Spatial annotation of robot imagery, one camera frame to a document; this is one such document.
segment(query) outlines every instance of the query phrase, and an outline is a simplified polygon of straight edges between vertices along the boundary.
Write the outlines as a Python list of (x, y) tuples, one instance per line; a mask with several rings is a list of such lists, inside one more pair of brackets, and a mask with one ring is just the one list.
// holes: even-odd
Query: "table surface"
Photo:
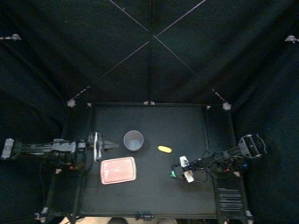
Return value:
[[(137, 130), (144, 135), (139, 151), (129, 151), (124, 134)], [(215, 218), (216, 206), (211, 178), (196, 173), (198, 182), (171, 178), (179, 157), (189, 161), (235, 145), (230, 112), (220, 106), (117, 106), (93, 105), (77, 108), (69, 115), (64, 137), (84, 138), (100, 131), (104, 140), (120, 145), (104, 151), (101, 159), (135, 158), (136, 178), (113, 185), (100, 182), (100, 163), (93, 163), (85, 177), (80, 213), (85, 216), (135, 216), (148, 212), (155, 217)], [(167, 154), (157, 150), (172, 148)]]

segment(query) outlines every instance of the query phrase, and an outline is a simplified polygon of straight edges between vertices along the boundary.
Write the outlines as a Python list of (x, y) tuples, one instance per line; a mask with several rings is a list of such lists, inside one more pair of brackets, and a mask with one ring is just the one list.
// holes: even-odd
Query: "yellow sponge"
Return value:
[(165, 146), (157, 146), (157, 150), (164, 153), (171, 153), (173, 150)]

